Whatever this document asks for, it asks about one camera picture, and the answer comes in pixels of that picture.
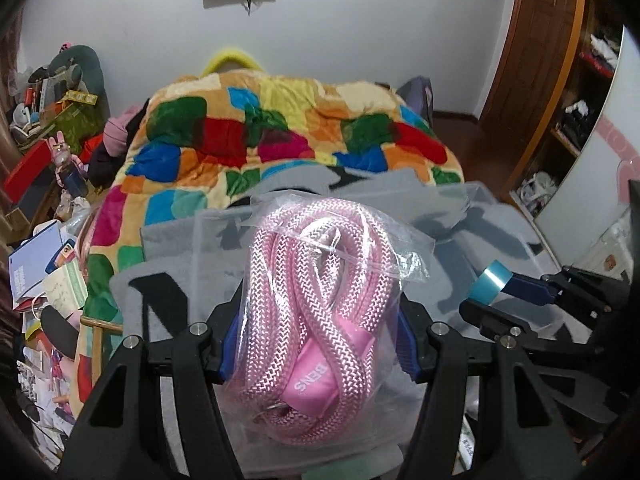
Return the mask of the teal tape roll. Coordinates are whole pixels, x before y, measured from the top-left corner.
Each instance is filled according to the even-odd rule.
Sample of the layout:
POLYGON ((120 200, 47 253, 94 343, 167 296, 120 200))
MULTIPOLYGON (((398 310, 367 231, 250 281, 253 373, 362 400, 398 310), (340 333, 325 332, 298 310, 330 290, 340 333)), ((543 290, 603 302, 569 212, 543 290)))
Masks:
POLYGON ((494 260, 477 278, 468 298, 489 306, 509 283, 513 273, 500 261, 494 260))

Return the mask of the grey black blanket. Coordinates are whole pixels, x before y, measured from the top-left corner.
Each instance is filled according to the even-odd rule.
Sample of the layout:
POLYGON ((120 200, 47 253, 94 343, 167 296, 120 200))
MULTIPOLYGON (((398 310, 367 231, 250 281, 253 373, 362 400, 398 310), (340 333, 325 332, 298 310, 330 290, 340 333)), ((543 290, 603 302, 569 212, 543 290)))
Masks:
MULTIPOLYGON (((436 320, 465 336, 476 329, 462 321, 460 302, 494 261, 536 278, 556 270, 528 222, 499 203, 481 183, 432 188, 410 169, 368 174, 359 170, 291 162, 268 171, 250 196, 299 190, 346 197, 408 223, 428 236, 418 252, 428 266, 424 282, 411 282, 407 295, 436 320)), ((245 268, 250 228, 245 200, 228 212, 162 214, 137 227, 142 260, 110 281, 126 335, 167 339, 207 318, 228 301, 245 268)), ((242 421, 224 391, 218 399, 243 474, 257 479, 365 479, 394 474, 416 426, 425 389, 398 364, 381 364, 384 382, 362 417, 332 443, 292 448, 242 421)))

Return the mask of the white wardrobe door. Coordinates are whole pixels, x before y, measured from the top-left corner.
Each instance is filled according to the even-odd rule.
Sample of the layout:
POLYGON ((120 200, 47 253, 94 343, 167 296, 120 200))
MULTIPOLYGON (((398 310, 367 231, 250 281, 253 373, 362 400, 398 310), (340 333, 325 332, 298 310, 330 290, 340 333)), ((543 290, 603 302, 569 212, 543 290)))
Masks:
POLYGON ((620 57, 602 112, 577 162, 536 225, 555 257, 575 264, 629 206, 639 177, 639 41, 623 30, 620 57))

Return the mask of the clear acrylic box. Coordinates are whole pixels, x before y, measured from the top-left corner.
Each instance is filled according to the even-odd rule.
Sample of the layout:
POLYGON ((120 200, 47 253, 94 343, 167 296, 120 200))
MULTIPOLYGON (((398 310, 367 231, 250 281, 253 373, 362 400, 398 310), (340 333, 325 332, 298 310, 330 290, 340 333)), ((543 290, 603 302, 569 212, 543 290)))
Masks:
POLYGON ((362 417, 395 354, 399 300, 428 266, 428 236, 346 197, 282 191, 250 228, 230 377, 242 421, 292 448, 329 444, 362 417))

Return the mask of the white blue booklet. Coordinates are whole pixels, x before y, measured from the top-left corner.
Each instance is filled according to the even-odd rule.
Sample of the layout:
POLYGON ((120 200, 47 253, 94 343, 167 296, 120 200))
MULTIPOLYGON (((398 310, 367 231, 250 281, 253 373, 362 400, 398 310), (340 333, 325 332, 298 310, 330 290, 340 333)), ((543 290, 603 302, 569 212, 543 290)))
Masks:
POLYGON ((62 247, 60 224, 55 221, 9 254, 9 277, 14 301, 22 299, 46 276, 46 267, 62 247))

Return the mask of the purple backpack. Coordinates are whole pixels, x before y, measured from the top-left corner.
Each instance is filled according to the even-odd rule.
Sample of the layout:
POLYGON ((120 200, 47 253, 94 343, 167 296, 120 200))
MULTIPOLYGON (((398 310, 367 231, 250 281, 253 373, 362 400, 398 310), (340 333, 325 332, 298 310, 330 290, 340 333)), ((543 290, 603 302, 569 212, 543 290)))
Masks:
POLYGON ((405 101, 409 110, 433 125, 433 89, 431 79, 416 76, 409 79, 396 90, 396 94, 405 101))

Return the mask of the brown wooden door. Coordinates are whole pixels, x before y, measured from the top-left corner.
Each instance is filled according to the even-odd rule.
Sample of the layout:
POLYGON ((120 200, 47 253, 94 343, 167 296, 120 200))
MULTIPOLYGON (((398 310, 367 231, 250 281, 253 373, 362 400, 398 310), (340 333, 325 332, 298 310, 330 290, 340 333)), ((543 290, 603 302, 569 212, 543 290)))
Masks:
POLYGON ((559 105, 577 52, 586 0, 514 0, 480 126, 506 165, 508 198, 559 105))

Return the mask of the rabbit figurine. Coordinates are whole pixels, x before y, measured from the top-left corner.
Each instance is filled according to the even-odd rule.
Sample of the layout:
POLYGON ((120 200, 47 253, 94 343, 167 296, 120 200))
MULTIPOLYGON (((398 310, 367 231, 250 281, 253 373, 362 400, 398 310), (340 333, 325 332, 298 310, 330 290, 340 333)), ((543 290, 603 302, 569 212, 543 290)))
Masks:
POLYGON ((55 179, 58 185, 73 198, 86 197, 89 194, 87 176, 79 157, 72 153, 64 138, 58 131, 48 139, 52 162, 55 166, 55 179))

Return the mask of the red box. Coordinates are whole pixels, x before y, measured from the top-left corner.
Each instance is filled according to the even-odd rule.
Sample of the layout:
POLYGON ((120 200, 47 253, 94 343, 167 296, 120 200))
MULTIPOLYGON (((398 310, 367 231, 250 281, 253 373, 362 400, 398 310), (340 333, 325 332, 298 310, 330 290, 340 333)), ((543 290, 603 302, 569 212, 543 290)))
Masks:
POLYGON ((2 188, 11 204, 17 204, 43 170, 51 165, 49 143, 39 140, 4 179, 2 188))

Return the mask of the pink knitted hat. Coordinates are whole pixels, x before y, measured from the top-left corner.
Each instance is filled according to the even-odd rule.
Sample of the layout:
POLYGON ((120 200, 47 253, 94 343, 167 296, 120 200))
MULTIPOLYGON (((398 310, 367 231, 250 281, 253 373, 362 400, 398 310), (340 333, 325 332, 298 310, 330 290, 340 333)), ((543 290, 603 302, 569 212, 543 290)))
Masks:
POLYGON ((133 105, 120 116, 111 117, 106 122, 102 142, 107 154, 111 157, 122 157, 127 153, 144 113, 144 106, 133 105))

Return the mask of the colourful patchwork blanket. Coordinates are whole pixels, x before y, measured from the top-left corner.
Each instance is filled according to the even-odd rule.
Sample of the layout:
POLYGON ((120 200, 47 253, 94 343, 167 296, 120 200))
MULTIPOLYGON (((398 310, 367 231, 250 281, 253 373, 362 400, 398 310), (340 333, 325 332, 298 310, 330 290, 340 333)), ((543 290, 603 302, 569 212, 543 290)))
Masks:
POLYGON ((108 283, 143 259, 145 226, 224 209, 293 168, 459 183, 460 162, 397 93, 367 81, 232 70, 157 90, 101 205, 85 256, 89 318, 119 322, 108 283))

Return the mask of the green gift box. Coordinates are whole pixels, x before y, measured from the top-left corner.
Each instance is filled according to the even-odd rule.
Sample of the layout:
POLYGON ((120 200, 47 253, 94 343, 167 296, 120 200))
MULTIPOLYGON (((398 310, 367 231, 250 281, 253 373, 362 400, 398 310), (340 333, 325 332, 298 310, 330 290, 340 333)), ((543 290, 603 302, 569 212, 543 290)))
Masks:
POLYGON ((61 131, 70 151, 79 155, 82 142, 103 131, 104 118, 97 106, 71 102, 52 122, 53 132, 61 131))

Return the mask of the yellow headboard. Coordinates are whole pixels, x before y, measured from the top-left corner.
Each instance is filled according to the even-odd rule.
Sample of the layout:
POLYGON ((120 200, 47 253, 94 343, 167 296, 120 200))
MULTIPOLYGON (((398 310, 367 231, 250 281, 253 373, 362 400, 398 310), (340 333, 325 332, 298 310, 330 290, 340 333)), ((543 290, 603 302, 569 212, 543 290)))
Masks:
POLYGON ((202 77, 217 73, 221 68, 236 66, 243 70, 258 70, 263 72, 265 69, 249 54, 235 48, 224 48, 215 53, 207 62, 202 77))

